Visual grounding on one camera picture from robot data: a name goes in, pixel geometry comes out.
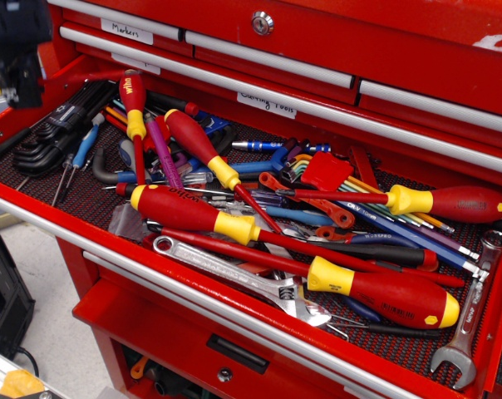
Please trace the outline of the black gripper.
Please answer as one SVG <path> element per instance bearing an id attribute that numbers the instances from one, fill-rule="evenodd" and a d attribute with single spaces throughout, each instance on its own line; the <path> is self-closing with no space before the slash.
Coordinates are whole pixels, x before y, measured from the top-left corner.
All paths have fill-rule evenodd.
<path id="1" fill-rule="evenodd" d="M 0 1 L 0 92 L 11 108 L 42 106 L 37 46 L 51 40 L 47 1 Z"/>

